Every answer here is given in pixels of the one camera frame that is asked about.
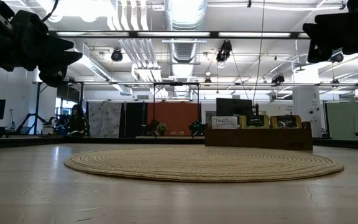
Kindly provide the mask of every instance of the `round jute rug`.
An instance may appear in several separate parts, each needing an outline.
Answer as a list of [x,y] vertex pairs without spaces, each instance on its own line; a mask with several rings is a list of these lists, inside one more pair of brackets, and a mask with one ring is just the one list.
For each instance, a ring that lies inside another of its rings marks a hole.
[[293,180],[344,169],[322,156],[279,149],[204,146],[125,147],[82,152],[65,165],[91,174],[180,182]]

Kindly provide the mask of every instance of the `patterned backdrop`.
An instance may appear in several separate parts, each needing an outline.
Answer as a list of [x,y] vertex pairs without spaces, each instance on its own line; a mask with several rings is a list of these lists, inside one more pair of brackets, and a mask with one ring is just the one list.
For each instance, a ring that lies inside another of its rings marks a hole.
[[89,103],[89,133],[93,138],[118,138],[121,103]]

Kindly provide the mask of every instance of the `wire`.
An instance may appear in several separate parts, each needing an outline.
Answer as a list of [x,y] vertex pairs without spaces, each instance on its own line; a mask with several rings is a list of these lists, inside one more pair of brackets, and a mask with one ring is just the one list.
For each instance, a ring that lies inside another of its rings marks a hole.
[[255,82],[255,88],[254,88],[254,97],[252,97],[252,106],[254,105],[255,101],[255,94],[256,94],[256,88],[258,86],[258,79],[259,79],[259,68],[260,68],[260,58],[262,56],[262,42],[264,40],[264,25],[265,25],[265,0],[264,0],[264,9],[262,11],[262,35],[260,36],[260,47],[259,47],[259,60],[258,60],[258,71],[256,76],[256,82]]
[[239,74],[239,78],[241,80],[241,85],[242,85],[242,88],[244,89],[246,95],[247,95],[247,100],[249,100],[249,97],[248,97],[248,93],[247,93],[247,90],[246,90],[246,87],[244,86],[244,82],[242,81],[242,77],[240,75],[240,71],[239,71],[239,67],[237,66],[237,62],[236,62],[236,58],[234,56],[234,52],[233,52],[233,49],[231,49],[231,52],[233,53],[233,60],[234,60],[234,64],[236,64],[236,69],[237,69],[237,73]]
[[50,11],[50,13],[48,13],[43,19],[42,19],[42,22],[45,22],[46,20],[49,19],[49,17],[52,16],[53,12],[55,12],[56,10],[56,7],[57,7],[57,4],[59,3],[59,0],[55,0],[55,4],[53,5],[53,8],[52,10]]
[[19,7],[19,8],[23,8],[23,9],[39,9],[39,8],[43,8],[42,6],[18,6],[18,5],[13,5],[13,4],[9,4],[6,3],[8,6],[12,6],[12,7]]

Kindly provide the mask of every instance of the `potted plant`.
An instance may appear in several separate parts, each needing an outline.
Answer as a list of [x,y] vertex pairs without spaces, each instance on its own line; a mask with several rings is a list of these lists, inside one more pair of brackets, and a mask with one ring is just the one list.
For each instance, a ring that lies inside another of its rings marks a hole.
[[168,130],[168,126],[164,123],[160,123],[157,125],[156,130],[158,131],[158,134],[160,136],[163,136],[165,134],[165,132]]

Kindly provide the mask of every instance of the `orange curtain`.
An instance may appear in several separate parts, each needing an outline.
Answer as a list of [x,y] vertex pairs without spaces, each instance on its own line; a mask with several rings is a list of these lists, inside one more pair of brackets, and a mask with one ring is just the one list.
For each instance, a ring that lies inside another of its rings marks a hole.
[[[147,123],[153,120],[153,103],[147,104]],[[156,103],[155,120],[168,126],[166,135],[191,135],[189,125],[198,119],[196,103]]]

